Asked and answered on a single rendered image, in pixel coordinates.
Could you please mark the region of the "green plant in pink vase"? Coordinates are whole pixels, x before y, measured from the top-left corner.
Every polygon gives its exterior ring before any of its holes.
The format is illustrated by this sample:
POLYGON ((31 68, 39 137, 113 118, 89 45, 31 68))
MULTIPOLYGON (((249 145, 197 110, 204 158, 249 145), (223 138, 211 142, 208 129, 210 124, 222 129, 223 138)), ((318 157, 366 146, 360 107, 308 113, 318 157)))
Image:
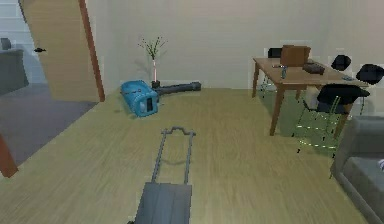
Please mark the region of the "green plant in pink vase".
POLYGON ((153 89, 160 87, 160 81, 157 79, 157 67, 156 60, 158 57, 159 50, 167 43, 162 36, 156 37, 154 40, 146 40, 142 38, 139 46, 142 47, 146 53, 150 56, 152 60, 153 67, 153 80, 151 81, 151 86, 153 89))

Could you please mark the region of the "grey wheeled suitcase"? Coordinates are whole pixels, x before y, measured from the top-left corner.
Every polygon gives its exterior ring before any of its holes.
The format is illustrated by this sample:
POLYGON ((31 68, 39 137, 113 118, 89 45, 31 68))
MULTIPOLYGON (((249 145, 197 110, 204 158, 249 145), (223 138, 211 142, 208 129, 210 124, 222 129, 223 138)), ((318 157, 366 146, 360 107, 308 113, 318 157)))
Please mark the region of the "grey wheeled suitcase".
POLYGON ((183 127, 173 126, 161 131, 162 139, 159 146, 151 180, 144 184, 136 216, 127 224, 190 224, 192 186, 189 181, 193 130, 186 131, 183 127), (189 137, 185 160, 184 180, 182 184, 158 183, 161 158, 166 137, 175 130, 180 130, 189 137))

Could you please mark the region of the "wooden room door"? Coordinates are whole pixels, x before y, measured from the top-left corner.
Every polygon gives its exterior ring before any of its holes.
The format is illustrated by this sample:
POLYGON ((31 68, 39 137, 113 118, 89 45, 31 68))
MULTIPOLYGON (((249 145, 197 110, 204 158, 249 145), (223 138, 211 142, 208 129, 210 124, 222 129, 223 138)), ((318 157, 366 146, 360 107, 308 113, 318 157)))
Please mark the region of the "wooden room door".
POLYGON ((19 0, 35 48, 56 100, 105 100, 85 0, 19 0))

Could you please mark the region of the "dark grey flat box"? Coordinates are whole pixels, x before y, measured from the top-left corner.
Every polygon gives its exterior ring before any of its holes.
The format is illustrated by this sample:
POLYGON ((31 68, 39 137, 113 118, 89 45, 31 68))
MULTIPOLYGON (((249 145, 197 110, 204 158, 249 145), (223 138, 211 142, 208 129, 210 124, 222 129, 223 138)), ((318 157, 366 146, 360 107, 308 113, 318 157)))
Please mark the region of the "dark grey flat box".
POLYGON ((309 74, 320 74, 322 75, 325 71, 325 68, 320 66, 317 63, 305 63, 302 67, 304 71, 306 71, 309 74))

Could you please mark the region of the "brown cardboard box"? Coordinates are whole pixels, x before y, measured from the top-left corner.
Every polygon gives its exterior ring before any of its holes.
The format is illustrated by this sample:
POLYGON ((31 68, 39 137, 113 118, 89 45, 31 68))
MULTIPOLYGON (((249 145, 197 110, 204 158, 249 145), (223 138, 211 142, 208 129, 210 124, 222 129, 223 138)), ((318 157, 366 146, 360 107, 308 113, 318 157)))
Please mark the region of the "brown cardboard box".
POLYGON ((302 67, 308 61, 310 51, 308 46, 284 45, 280 63, 288 67, 302 67))

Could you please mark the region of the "blue vacuum cleaner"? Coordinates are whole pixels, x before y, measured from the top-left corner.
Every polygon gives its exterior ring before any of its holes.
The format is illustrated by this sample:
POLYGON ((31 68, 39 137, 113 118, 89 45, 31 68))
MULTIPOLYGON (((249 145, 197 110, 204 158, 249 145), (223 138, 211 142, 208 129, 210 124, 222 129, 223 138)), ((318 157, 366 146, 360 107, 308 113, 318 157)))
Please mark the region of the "blue vacuum cleaner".
POLYGON ((158 112, 158 94, 143 80, 123 83, 120 93, 137 117, 146 117, 158 112))

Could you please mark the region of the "wooden dining table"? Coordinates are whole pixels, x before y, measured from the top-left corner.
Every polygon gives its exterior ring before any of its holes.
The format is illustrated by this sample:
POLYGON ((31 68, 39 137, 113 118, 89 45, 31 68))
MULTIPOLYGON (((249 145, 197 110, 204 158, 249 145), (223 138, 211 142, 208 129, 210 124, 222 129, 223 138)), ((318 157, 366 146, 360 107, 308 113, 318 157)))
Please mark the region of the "wooden dining table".
POLYGON ((254 73, 253 73, 253 86, 252 97, 256 96, 256 87, 259 79, 259 71, 263 71, 264 74, 273 82, 276 87, 277 93, 275 97, 274 110, 272 120, 270 124, 269 134, 273 136, 277 127, 280 109, 283 103, 284 94, 286 90, 295 90, 296 98, 300 97, 302 90, 305 90, 308 86, 316 86, 320 88, 326 84, 350 84, 356 85, 361 88, 366 88, 367 83, 359 80, 346 81, 342 77, 344 74, 340 71, 334 70, 322 64, 325 68, 324 74, 308 74, 300 67, 290 67, 287 69, 287 75, 285 78, 281 77, 282 69, 274 68, 274 65, 278 65, 280 60, 278 58, 254 58, 254 73))

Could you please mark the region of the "dark grey vacuum tube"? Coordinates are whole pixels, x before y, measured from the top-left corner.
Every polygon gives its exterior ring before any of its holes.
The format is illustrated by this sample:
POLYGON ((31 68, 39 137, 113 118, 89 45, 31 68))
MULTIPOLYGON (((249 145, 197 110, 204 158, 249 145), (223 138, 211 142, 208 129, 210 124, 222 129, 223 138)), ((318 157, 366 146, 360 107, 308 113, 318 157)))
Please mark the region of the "dark grey vacuum tube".
POLYGON ((177 84, 177 85, 169 85, 169 86, 161 86, 155 88, 154 91, 158 95, 186 92, 186 91, 200 91, 201 83, 200 82, 191 82, 188 84, 177 84))

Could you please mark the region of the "black chair with green legs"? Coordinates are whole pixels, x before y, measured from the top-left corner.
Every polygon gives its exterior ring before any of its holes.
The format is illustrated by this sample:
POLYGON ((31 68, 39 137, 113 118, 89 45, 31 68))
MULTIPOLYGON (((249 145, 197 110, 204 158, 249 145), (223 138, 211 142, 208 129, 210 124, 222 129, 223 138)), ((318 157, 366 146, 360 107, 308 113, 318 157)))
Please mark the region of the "black chair with green legs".
POLYGON ((383 77, 384 68, 375 64, 364 64, 358 71, 356 78, 368 84, 367 88, 361 90, 363 96, 361 97, 360 115, 364 112, 365 103, 369 103, 370 110, 374 111, 375 104, 384 99, 384 88, 378 86, 383 77))
POLYGON ((337 55, 333 60, 331 67, 338 71, 345 71, 351 64, 352 60, 347 55, 337 55))
MULTIPOLYGON (((269 48, 268 49, 268 57, 269 58, 280 58, 281 57, 282 48, 269 48)), ((263 82, 261 84, 261 90, 267 91, 269 90, 273 84, 269 81, 267 76, 264 76, 263 82)))
POLYGON ((310 132, 318 132, 320 134, 322 143, 313 144, 313 147, 330 149, 333 152, 337 150, 338 134, 336 128, 332 128, 332 118, 337 117, 340 119, 349 112, 346 109, 347 105, 353 104, 357 98, 366 97, 369 93, 359 86, 347 84, 327 84, 321 88, 316 96, 316 105, 310 106, 309 103, 303 101, 303 109, 300 113, 299 119, 295 125, 292 136, 295 136, 300 129, 310 132), (325 126, 312 127, 304 126, 302 118, 305 112, 308 112, 312 119, 315 120, 318 116, 325 115, 325 126))

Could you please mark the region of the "grey sofa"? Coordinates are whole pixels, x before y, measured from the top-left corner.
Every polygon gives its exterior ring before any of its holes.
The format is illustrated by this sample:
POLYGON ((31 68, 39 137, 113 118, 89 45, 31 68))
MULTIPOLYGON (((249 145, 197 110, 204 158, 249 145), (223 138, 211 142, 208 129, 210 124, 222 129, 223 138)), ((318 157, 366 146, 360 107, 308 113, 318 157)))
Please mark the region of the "grey sofa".
POLYGON ((369 224, 384 224, 384 117, 355 116, 330 172, 369 224))

